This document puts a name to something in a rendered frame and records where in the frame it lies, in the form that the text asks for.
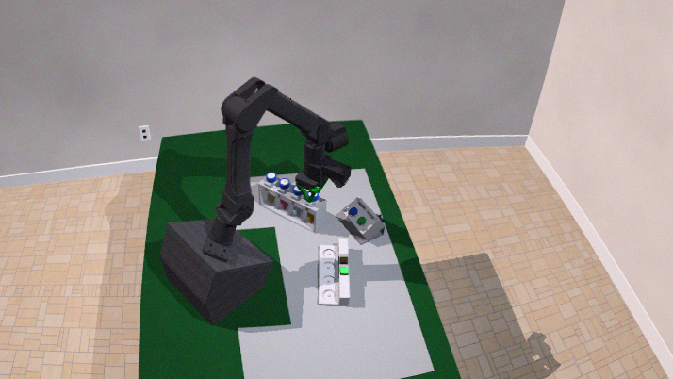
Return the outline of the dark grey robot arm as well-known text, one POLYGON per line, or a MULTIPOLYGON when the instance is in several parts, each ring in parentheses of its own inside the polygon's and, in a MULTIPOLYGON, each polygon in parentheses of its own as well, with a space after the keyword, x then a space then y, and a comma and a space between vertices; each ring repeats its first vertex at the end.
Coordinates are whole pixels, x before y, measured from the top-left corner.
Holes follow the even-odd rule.
POLYGON ((351 176, 351 166, 325 154, 325 151, 331 153, 348 144, 346 127, 339 123, 330 124, 274 86, 252 77, 227 96, 221 107, 227 137, 226 184, 222 200, 215 208, 218 214, 203 254, 222 262, 228 260, 237 225, 241 225, 254 212, 250 184, 251 145, 254 129, 266 110, 301 130, 301 134, 307 138, 304 141, 304 158, 307 161, 324 160, 321 164, 308 164, 309 179, 320 182, 327 175, 341 188, 351 176))

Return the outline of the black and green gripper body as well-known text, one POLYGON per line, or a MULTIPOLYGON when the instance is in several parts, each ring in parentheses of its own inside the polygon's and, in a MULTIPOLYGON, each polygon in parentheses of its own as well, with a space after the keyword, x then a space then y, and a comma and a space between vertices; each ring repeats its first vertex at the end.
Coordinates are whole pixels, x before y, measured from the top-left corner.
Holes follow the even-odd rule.
POLYGON ((324 181, 328 178, 327 175, 325 175, 320 182, 314 181, 312 179, 308 178, 308 164, 321 164, 324 160, 320 162, 310 162, 304 159, 304 168, 295 176, 295 181, 296 184, 299 186, 302 186, 306 189, 314 189, 316 186, 320 187, 324 181))

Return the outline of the white four-tube rack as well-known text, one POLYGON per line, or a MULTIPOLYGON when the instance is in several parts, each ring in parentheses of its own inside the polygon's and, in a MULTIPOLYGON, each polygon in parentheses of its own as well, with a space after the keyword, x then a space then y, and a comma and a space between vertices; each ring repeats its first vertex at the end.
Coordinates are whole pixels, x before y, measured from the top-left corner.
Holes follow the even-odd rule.
POLYGON ((319 197, 318 202, 315 205, 313 205, 312 203, 308 203, 306 202, 304 197, 299 198, 298 196, 293 194, 292 188, 295 185, 290 183, 288 191, 280 189, 279 187, 280 180, 281 178, 277 176, 276 183, 272 185, 271 183, 267 182, 266 177, 264 177, 258 183, 259 204, 265 207, 266 209, 316 233, 325 223, 327 200, 319 197), (273 204, 268 201, 267 193, 274 196, 273 204), (281 208, 280 199, 287 202, 286 210, 281 208), (301 216, 298 217, 294 215, 293 206, 296 206, 302 210, 302 220, 301 216), (307 220, 307 212, 314 215, 313 223, 307 220))

